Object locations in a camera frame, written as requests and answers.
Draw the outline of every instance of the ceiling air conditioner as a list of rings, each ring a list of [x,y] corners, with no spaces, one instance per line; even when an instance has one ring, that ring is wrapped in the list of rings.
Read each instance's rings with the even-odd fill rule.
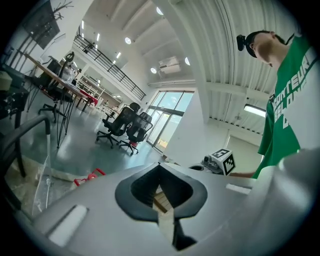
[[[165,74],[176,73],[181,70],[176,56],[159,61],[159,68]]]

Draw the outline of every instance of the round ceiling light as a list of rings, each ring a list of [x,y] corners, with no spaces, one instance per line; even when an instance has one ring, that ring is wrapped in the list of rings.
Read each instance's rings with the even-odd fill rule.
[[[188,60],[188,57],[185,57],[184,62],[185,62],[185,64],[187,64],[188,66],[190,66],[190,62],[189,62],[189,60]]]
[[[125,41],[128,45],[131,44],[131,39],[130,39],[129,37],[126,37],[126,38],[124,39],[124,41]]]
[[[160,14],[160,15],[164,15],[164,14],[162,13],[162,11],[159,9],[159,7],[156,8],[156,12],[157,12],[158,14]]]

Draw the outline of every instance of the glass door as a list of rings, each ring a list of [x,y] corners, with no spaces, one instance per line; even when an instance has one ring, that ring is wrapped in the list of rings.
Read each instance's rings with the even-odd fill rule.
[[[182,116],[175,114],[171,116],[171,118],[163,128],[162,132],[160,133],[159,138],[156,141],[156,144],[154,145],[156,149],[158,149],[161,152],[163,152],[166,149],[168,142],[170,141],[172,135],[178,127],[178,124],[181,121],[181,118]]]
[[[161,111],[155,111],[152,116],[152,124],[153,129],[149,133],[147,138],[147,142],[154,146],[156,140],[158,139],[159,134],[161,133],[162,129],[164,128],[166,122],[168,121],[170,114],[163,113]]]

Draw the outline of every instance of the glossy gray floor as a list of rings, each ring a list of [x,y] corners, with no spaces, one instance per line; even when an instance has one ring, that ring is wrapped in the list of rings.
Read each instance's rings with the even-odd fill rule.
[[[39,92],[31,105],[29,112],[22,114],[21,123],[35,117],[43,104],[53,105],[53,101]],[[163,162],[161,155],[145,141],[138,146],[139,154],[130,156],[131,151],[124,148],[110,148],[107,139],[102,138],[96,142],[97,131],[107,131],[103,126],[101,113],[95,109],[87,108],[82,112],[83,104],[78,108],[75,105],[71,114],[67,135],[62,132],[60,148],[57,148],[57,125],[53,123],[52,112],[43,112],[51,122],[51,167],[55,170],[77,175],[86,176],[95,168],[102,169],[106,174],[114,173],[135,166],[148,163]],[[13,129],[15,116],[0,120],[0,131],[7,133]],[[47,157],[47,140],[45,125],[40,124],[29,131],[21,139],[22,154],[40,164]]]

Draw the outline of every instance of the black metal railing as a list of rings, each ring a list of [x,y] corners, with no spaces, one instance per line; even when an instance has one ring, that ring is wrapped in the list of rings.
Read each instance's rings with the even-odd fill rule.
[[[96,49],[88,40],[77,35],[73,44],[80,48],[81,51],[86,53],[95,62],[102,66],[107,72],[109,72],[115,79],[117,79],[122,85],[129,89],[133,95],[142,100],[146,94],[129,78],[125,73],[121,71],[112,61],[105,56],[101,51]]]

